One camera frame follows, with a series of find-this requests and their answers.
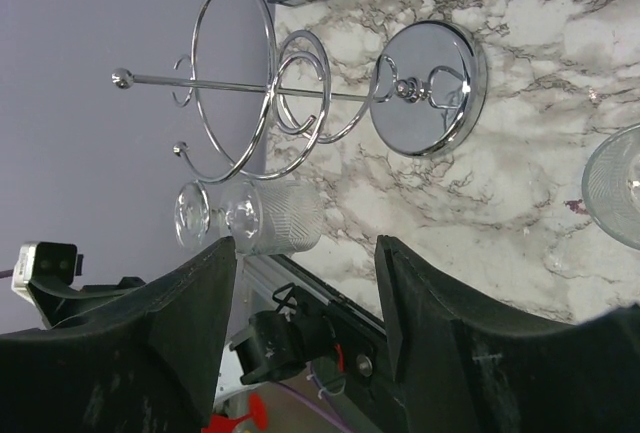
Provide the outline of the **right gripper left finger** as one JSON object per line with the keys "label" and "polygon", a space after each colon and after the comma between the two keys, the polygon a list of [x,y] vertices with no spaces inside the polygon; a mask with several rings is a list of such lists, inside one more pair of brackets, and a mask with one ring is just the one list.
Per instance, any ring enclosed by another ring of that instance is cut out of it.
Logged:
{"label": "right gripper left finger", "polygon": [[198,432],[210,421],[235,245],[44,329],[1,338],[5,432]]}

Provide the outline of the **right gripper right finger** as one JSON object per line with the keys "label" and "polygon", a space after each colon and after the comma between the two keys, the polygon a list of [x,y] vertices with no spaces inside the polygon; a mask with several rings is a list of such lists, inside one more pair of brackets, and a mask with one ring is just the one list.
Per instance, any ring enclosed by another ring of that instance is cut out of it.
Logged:
{"label": "right gripper right finger", "polygon": [[414,432],[635,432],[639,309],[580,324],[530,314],[381,236],[390,369]]}

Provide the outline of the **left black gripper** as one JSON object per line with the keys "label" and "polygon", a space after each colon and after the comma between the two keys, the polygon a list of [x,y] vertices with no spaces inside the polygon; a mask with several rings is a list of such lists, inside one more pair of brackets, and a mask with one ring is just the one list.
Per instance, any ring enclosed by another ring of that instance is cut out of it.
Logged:
{"label": "left black gripper", "polygon": [[29,253],[29,296],[48,328],[100,307],[146,285],[139,277],[123,277],[117,284],[72,284],[81,274],[83,255],[73,244],[38,242]]}

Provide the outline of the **clear wine glass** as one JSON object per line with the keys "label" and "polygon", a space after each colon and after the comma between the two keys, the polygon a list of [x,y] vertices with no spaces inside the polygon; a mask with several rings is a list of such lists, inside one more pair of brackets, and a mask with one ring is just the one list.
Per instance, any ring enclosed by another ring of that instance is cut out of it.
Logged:
{"label": "clear wine glass", "polygon": [[202,247],[217,231],[231,237],[244,256],[305,252],[316,246],[323,227],[322,199],[316,188],[295,180],[241,180],[227,185],[211,202],[199,181],[185,184],[175,201],[178,243]]}
{"label": "clear wine glass", "polygon": [[603,141],[581,181],[588,214],[610,237],[639,249],[639,124]]}

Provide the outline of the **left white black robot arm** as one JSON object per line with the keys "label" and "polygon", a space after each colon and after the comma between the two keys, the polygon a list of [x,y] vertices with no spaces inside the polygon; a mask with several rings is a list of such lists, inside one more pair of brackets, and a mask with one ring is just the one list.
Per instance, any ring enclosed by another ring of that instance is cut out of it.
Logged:
{"label": "left white black robot arm", "polygon": [[[232,336],[223,368],[240,365],[246,385],[283,381],[321,357],[333,361],[331,379],[337,384],[373,371],[386,341],[379,319],[287,256],[250,257],[239,265],[267,305]],[[51,327],[145,285],[138,277],[124,277],[116,284],[75,289],[81,269],[76,246],[40,242],[24,248],[13,284],[25,287]]]}

